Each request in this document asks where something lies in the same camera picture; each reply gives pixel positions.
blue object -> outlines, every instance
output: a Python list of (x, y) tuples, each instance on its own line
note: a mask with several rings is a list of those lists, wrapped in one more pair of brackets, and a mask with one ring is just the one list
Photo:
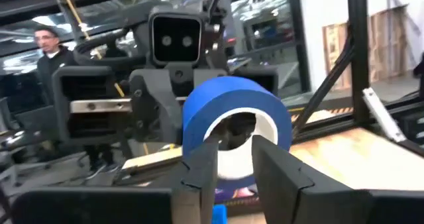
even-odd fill
[(225, 205), (213, 207), (212, 224), (227, 224), (227, 207)]
[[(275, 131), (273, 134), (278, 140), (274, 143), (289, 150), (292, 143), (292, 122), (290, 114), (281, 100), (252, 80), (223, 76), (202, 83), (192, 91), (185, 101), (183, 106), (183, 156), (189, 155), (193, 149), (202, 144), (205, 134), (210, 133), (209, 127), (217, 118), (227, 111), (241, 107), (261, 111), (273, 120), (273, 127), (276, 129), (269, 130)], [(251, 152), (246, 154), (246, 158), (251, 156)], [(235, 190), (252, 184), (254, 184), (254, 177), (252, 173), (249, 173), (239, 179), (219, 178), (217, 188)]]

white tape core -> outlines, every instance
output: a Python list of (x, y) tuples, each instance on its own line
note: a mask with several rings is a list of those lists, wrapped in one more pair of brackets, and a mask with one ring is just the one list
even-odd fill
[[(203, 140), (212, 133), (213, 129), (223, 119), (237, 113), (254, 113), (256, 116), (256, 124), (252, 136), (262, 135), (274, 144), (278, 144), (278, 130), (271, 116), (259, 109), (247, 107), (233, 109), (220, 115), (209, 126)], [(220, 179), (239, 180), (253, 174), (252, 136), (238, 148), (218, 151), (218, 177)]]

wooden board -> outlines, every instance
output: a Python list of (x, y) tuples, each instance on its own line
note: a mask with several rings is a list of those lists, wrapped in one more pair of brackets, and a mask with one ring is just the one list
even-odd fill
[[(334, 116), (315, 112), (308, 122)], [(295, 144), (290, 153), (316, 170), (354, 188), (424, 190), (424, 158), (364, 129), (352, 129)], [(182, 155), (175, 148), (128, 160), (124, 168), (145, 166)]]

tape roll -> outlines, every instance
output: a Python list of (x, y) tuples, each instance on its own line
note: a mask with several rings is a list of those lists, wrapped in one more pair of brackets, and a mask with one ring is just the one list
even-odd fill
[[(292, 143), (292, 122), (279, 98), (246, 78), (223, 76), (197, 86), (183, 106), (183, 156), (197, 148), (225, 118), (254, 113), (253, 135), (281, 148)], [(233, 150), (218, 152), (218, 188), (235, 190), (254, 183), (252, 137)]]

robot face screen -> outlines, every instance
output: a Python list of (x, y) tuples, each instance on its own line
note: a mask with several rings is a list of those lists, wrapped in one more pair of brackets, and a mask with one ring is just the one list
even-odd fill
[(157, 16), (152, 32), (155, 61), (196, 62), (199, 59), (201, 23), (198, 20)]

